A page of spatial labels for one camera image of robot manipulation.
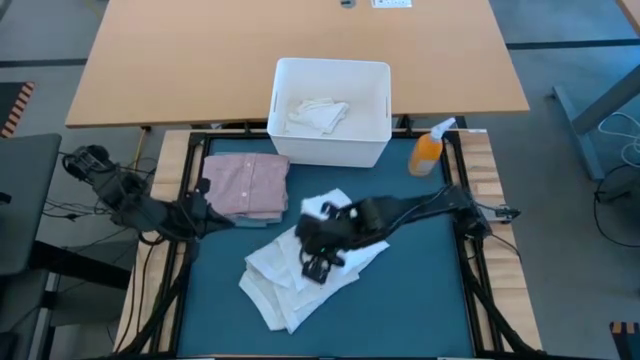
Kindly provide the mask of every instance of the pink shirt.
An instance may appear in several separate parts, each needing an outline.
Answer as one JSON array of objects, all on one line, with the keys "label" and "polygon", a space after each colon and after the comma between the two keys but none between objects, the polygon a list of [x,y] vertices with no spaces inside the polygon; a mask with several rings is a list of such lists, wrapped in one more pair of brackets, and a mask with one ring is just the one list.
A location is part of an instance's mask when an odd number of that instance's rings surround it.
[{"label": "pink shirt", "polygon": [[205,198],[218,213],[253,219],[277,218],[287,209],[289,158],[238,153],[204,159],[202,177],[211,181]]}]

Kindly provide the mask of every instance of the white crumpled cloth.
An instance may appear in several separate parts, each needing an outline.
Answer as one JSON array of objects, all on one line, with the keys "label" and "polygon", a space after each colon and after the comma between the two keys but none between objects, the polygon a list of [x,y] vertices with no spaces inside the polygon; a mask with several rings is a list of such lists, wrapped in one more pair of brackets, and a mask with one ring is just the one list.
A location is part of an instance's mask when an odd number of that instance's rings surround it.
[{"label": "white crumpled cloth", "polygon": [[[327,201],[338,207],[351,203],[342,191],[335,189],[303,200],[302,212],[326,219],[327,215],[320,209]],[[339,253],[345,266],[332,266],[325,284],[319,285],[302,276],[298,258],[301,244],[294,226],[247,256],[247,270],[240,279],[240,288],[251,298],[270,330],[287,329],[292,334],[331,295],[358,280],[360,271],[388,247],[389,244],[382,241],[364,249]]]},{"label": "white crumpled cloth", "polygon": [[[331,134],[338,123],[346,117],[348,110],[349,104],[334,102],[331,98],[304,100],[289,113],[290,123],[287,125],[287,131],[309,132],[309,128],[312,128],[317,135]],[[300,126],[295,125],[303,125],[307,129],[301,129]]]}]

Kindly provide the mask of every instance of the teal mat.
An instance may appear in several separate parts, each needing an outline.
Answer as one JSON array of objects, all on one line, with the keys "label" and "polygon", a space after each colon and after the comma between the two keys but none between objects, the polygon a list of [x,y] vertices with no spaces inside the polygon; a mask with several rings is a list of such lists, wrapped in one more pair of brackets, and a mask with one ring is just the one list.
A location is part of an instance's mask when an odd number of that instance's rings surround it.
[{"label": "teal mat", "polygon": [[[451,220],[443,215],[406,225],[391,247],[289,335],[271,332],[238,282],[244,258],[295,225],[300,201],[339,188],[352,200],[419,196],[444,185],[440,167],[409,176],[415,140],[391,140],[372,169],[292,165],[289,210],[266,229],[232,229],[202,240],[192,266],[179,356],[261,354],[307,356],[472,357],[471,335]],[[275,153],[270,140],[216,139],[216,152]]]}]

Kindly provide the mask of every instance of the white storage bin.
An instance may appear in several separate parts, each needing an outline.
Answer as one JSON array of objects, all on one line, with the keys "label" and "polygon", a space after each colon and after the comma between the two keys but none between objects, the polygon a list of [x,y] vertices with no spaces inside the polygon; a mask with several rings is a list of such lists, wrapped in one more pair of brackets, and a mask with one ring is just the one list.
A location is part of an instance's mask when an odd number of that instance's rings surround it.
[{"label": "white storage bin", "polygon": [[[332,98],[349,110],[331,134],[287,131],[303,100]],[[391,139],[391,70],[382,62],[283,58],[278,61],[267,132],[294,164],[373,167]]]}]

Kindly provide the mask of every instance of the wooden desk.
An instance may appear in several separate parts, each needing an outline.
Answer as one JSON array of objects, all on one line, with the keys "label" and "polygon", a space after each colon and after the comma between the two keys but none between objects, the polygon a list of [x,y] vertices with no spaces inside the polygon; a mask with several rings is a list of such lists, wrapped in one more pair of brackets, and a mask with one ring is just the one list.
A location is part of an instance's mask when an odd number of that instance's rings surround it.
[{"label": "wooden desk", "polygon": [[633,29],[640,35],[640,0],[617,0],[618,5],[633,26]]},{"label": "wooden desk", "polygon": [[[218,130],[225,132],[235,132],[238,130]],[[151,191],[151,195],[160,200],[175,200],[179,193],[181,174],[184,168],[184,161],[187,152],[187,144],[190,131],[168,131],[164,138],[160,158],[158,160],[158,168]],[[484,130],[462,130],[460,132],[462,140],[462,149],[464,152],[465,165],[467,174],[472,185],[474,196],[479,202],[487,205],[499,205],[504,203],[502,195],[502,187],[500,178],[493,159],[493,152],[489,142],[489,136]],[[196,153],[194,164],[199,164],[197,160],[200,153]],[[195,183],[197,177],[198,166],[194,166],[191,185]],[[510,225],[493,225],[494,232],[515,245],[513,232]],[[150,240],[155,239],[154,234],[149,234]],[[159,289],[164,271],[164,265],[167,257],[168,244],[164,243],[154,248],[151,254],[144,289],[144,303],[142,304],[141,319],[142,323],[151,313],[154,299]],[[136,276],[136,302],[134,302],[134,311],[131,327],[125,337],[123,347],[128,344],[135,336],[138,319],[138,309],[140,300],[140,284],[142,283],[142,268],[144,260],[149,251],[149,247],[142,243],[138,246],[136,271],[132,276]],[[493,290],[494,300],[503,315],[510,322],[511,326],[520,334],[520,336],[534,348],[540,348],[540,338],[536,326],[531,303],[529,302],[529,293],[527,285],[522,273],[522,267],[518,257],[512,250],[502,245],[496,240],[488,238],[485,241],[484,253],[486,257],[487,268],[491,287]],[[182,257],[178,256],[176,269],[180,267]],[[124,335],[130,307],[131,307],[131,291],[132,282],[130,282],[129,291],[125,299],[122,317],[120,318],[120,326],[116,338],[116,345]],[[478,304],[479,316],[482,324],[482,335],[485,348],[490,349],[490,332],[486,320],[486,313]],[[160,342],[160,350],[167,350],[169,346],[170,329],[173,324],[174,309],[169,309],[165,317],[163,333]]]},{"label": "wooden desk", "polygon": [[112,0],[66,125],[264,119],[282,57],[388,63],[395,114],[529,110],[488,0]]}]

